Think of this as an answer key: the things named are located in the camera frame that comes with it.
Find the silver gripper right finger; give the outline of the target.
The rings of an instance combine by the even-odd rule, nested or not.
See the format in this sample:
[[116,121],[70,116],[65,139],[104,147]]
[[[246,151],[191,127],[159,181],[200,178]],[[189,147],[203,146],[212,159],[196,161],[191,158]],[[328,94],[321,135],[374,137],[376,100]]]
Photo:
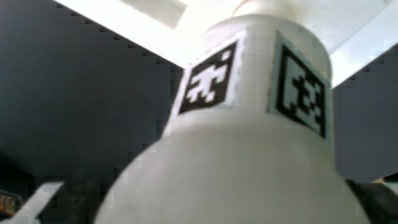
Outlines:
[[398,182],[388,182],[385,178],[377,179],[372,184],[381,184],[388,187],[393,191],[395,195],[398,196]]

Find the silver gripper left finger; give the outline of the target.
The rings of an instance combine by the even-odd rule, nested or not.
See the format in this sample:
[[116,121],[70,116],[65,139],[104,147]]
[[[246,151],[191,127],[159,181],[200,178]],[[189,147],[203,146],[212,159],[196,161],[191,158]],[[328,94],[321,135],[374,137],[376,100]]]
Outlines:
[[6,224],[42,224],[38,216],[43,212],[43,209],[51,203],[51,200],[58,194],[63,185],[65,182],[58,181],[47,182],[40,186],[17,215],[11,219],[6,220]]

